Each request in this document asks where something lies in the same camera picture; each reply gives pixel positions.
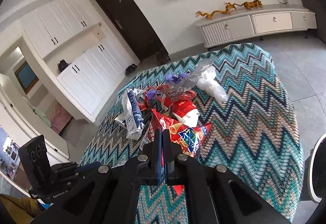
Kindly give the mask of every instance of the drawer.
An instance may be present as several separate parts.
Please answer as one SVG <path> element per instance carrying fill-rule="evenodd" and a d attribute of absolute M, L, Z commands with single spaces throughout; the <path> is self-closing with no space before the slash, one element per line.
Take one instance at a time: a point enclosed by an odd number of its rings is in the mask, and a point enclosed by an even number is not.
<path fill-rule="evenodd" d="M 292 29 L 290 13 L 270 13 L 253 15 L 257 33 Z"/>
<path fill-rule="evenodd" d="M 316 17 L 313 13 L 291 13 L 293 29 L 317 29 Z"/>

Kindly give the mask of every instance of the golden dragon figurine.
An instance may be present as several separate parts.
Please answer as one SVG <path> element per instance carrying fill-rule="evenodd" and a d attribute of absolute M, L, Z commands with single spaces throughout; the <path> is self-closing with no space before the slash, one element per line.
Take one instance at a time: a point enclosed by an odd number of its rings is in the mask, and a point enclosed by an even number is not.
<path fill-rule="evenodd" d="M 237 6 L 243 6 L 247 9 L 253 9 L 253 8 L 257 8 L 257 7 L 260 7 L 262 8 L 263 7 L 263 4 L 261 3 L 260 0 L 254 0 L 253 2 L 244 2 L 243 4 L 239 5 L 239 4 L 235 4 Z"/>
<path fill-rule="evenodd" d="M 207 19 L 212 19 L 214 14 L 215 13 L 221 13 L 221 14 L 230 14 L 230 9 L 234 8 L 234 9 L 237 9 L 235 7 L 235 5 L 237 6 L 244 6 L 245 8 L 247 9 L 253 9 L 253 8 L 257 8 L 257 7 L 260 7 L 262 8 L 263 7 L 263 4 L 260 0 L 254 0 L 253 2 L 244 2 L 243 4 L 239 5 L 239 4 L 231 4 L 230 2 L 228 3 L 225 3 L 224 2 L 224 5 L 225 5 L 225 10 L 214 10 L 211 14 L 207 13 L 207 12 L 202 12 L 202 11 L 197 11 L 196 12 L 196 17 L 198 16 L 205 16 L 205 18 Z"/>
<path fill-rule="evenodd" d="M 231 4 L 230 2 L 228 2 L 228 3 L 225 3 L 224 2 L 224 5 L 225 5 L 225 10 L 214 10 L 211 14 L 206 13 L 206 12 L 202 12 L 202 11 L 197 11 L 196 12 L 196 17 L 198 17 L 198 16 L 205 16 L 205 18 L 211 20 L 213 18 L 213 16 L 214 16 L 215 13 L 230 14 L 230 9 L 232 9 L 232 8 L 237 9 L 234 6 L 234 5 L 236 5 L 235 3 L 234 4 Z"/>

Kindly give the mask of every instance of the pink cushion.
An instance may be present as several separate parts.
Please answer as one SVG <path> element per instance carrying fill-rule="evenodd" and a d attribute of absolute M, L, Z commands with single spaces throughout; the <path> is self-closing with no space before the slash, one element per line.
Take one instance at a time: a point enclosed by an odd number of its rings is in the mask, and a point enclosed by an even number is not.
<path fill-rule="evenodd" d="M 55 106 L 55 112 L 50 118 L 52 125 L 51 128 L 53 129 L 53 131 L 59 134 L 71 118 L 71 114 L 68 113 L 67 110 L 64 109 L 64 107 L 62 107 L 62 105 L 58 103 Z"/>

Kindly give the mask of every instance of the trash pile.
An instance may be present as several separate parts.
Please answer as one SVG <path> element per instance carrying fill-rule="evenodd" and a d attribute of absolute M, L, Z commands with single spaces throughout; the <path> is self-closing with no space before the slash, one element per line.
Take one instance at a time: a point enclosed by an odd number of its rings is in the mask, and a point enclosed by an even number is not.
<path fill-rule="evenodd" d="M 115 121 L 127 129 L 127 138 L 138 140 L 144 129 L 142 111 L 151 110 L 152 119 L 141 141 L 140 149 L 154 141 L 156 129 L 169 129 L 171 142 L 181 146 L 183 154 L 198 158 L 200 146 L 211 129 L 211 123 L 197 126 L 199 111 L 191 101 L 197 96 L 194 86 L 205 91 L 216 100 L 226 102 L 228 97 L 214 79 L 213 59 L 203 59 L 193 72 L 181 75 L 168 74 L 165 82 L 146 90 L 126 89 L 122 96 L 123 113 Z M 165 114 L 151 108 L 153 102 L 160 102 Z"/>

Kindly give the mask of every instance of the television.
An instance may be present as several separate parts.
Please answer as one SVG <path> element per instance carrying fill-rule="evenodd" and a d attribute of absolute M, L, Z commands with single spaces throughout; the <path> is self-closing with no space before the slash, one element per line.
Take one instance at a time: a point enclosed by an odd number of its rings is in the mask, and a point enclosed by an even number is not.
<path fill-rule="evenodd" d="M 15 76 L 26 94 L 37 83 L 37 81 L 39 81 L 38 77 L 27 62 L 22 64 L 22 66 L 16 70 Z"/>

